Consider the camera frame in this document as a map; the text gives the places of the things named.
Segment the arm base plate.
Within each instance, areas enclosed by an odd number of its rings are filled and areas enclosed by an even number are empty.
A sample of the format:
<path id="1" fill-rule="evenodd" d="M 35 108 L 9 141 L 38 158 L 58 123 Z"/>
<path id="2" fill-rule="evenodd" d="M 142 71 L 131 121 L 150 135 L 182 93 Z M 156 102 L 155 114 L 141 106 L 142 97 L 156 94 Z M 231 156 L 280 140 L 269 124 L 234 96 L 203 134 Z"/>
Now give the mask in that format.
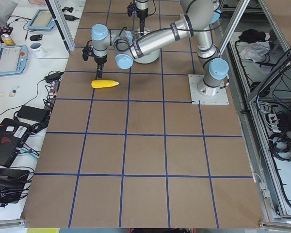
<path id="1" fill-rule="evenodd" d="M 189 74 L 191 103 L 200 105 L 229 105 L 224 81 L 218 87 L 208 87 L 204 84 L 204 75 Z"/>

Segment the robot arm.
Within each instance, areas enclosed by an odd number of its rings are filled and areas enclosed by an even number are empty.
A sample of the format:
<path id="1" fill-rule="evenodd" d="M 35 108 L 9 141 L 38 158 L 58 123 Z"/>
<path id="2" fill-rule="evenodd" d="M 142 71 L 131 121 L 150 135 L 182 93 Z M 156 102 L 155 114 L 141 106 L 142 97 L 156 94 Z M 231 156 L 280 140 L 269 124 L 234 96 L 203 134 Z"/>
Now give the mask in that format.
<path id="1" fill-rule="evenodd" d="M 145 18 L 148 16 L 148 2 L 136 0 L 128 7 L 128 14 L 137 13 L 140 20 L 138 39 L 133 32 L 123 27 L 120 31 L 109 30 L 105 25 L 96 24 L 91 29 L 92 40 L 82 50 L 82 57 L 93 57 L 97 64 L 96 77 L 101 78 L 104 64 L 107 62 L 108 47 L 115 50 L 116 64 L 121 69 L 129 69 L 135 61 L 150 55 L 169 44 L 186 37 L 197 39 L 197 57 L 203 67 L 204 77 L 197 84 L 198 92 L 206 97 L 215 96 L 223 79 L 227 76 L 229 66 L 220 58 L 219 49 L 213 42 L 210 25 L 219 17 L 216 0 L 181 0 L 183 14 L 180 19 L 168 27 L 144 33 Z"/>
<path id="2" fill-rule="evenodd" d="M 136 0 L 136 14 L 139 18 L 140 36 L 144 35 L 145 19 L 148 16 L 148 0 Z"/>

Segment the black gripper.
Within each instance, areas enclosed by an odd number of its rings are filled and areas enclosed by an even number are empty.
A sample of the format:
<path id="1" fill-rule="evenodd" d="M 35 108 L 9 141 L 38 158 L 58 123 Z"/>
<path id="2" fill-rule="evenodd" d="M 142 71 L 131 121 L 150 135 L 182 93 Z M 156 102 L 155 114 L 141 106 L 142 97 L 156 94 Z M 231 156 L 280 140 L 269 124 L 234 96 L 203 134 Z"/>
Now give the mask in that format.
<path id="1" fill-rule="evenodd" d="M 138 18 L 139 18 L 140 36 L 143 36 L 144 29 L 145 29 L 145 19 L 147 18 L 147 11 L 138 11 Z"/>
<path id="2" fill-rule="evenodd" d="M 103 64 L 107 62 L 107 56 L 102 57 L 95 56 L 94 61 L 97 63 L 96 79 L 102 78 Z"/>

